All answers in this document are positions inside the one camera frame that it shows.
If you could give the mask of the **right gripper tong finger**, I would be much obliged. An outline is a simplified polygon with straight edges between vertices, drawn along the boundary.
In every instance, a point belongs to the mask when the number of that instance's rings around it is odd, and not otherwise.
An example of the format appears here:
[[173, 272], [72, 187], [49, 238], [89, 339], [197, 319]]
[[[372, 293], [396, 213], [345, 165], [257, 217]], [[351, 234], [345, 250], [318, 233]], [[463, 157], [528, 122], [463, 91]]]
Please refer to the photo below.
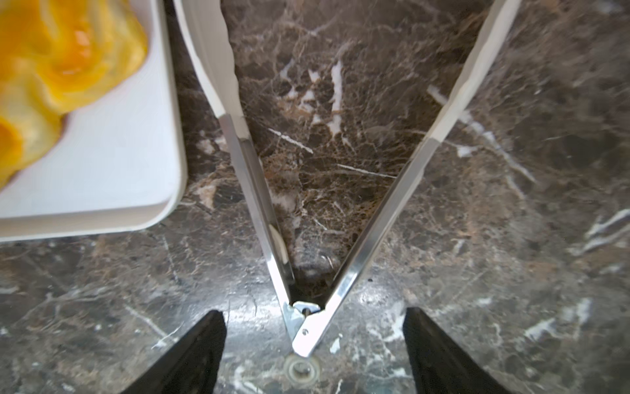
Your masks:
[[334, 278], [323, 308], [308, 315], [301, 324], [292, 341], [293, 351], [298, 356], [309, 357], [313, 354], [342, 303], [373, 260], [385, 235], [423, 179], [432, 156], [451, 133], [487, 77], [513, 26], [520, 5], [520, 1], [493, 3], [446, 104], [352, 247]]
[[195, 74], [231, 155], [231, 164], [244, 193], [262, 247], [289, 338], [304, 321], [292, 306], [295, 277], [279, 230], [263, 167], [241, 106], [234, 53], [219, 1], [175, 1], [177, 20]]

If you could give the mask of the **white rectangular tray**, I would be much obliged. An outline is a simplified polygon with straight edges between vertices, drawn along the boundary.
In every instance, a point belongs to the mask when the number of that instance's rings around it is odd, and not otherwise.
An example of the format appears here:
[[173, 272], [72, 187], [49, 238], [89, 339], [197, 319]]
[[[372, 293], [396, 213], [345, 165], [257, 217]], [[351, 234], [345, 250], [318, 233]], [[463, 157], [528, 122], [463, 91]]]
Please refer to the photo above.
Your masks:
[[137, 231], [174, 210], [187, 180], [161, 1], [134, 1], [149, 36], [141, 69], [72, 113], [57, 145], [1, 191], [1, 239]]

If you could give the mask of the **twisted yellow fake bread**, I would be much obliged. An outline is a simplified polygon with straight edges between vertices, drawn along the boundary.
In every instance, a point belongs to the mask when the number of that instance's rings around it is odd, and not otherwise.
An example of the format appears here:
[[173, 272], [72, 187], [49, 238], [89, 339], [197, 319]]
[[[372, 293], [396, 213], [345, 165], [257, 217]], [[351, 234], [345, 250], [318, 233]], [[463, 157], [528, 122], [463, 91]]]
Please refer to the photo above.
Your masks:
[[136, 73], [148, 45], [128, 1], [3, 1], [1, 184], [57, 144], [68, 113]]

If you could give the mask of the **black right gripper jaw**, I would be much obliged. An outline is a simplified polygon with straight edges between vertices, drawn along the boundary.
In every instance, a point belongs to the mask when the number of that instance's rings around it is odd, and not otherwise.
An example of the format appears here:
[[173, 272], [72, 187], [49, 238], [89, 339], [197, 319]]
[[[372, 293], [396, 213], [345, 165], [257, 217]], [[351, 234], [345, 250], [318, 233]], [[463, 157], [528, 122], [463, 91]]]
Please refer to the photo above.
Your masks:
[[510, 393], [420, 308], [406, 310], [403, 334], [418, 393]]
[[223, 313], [209, 311], [122, 393], [212, 393], [226, 334]]

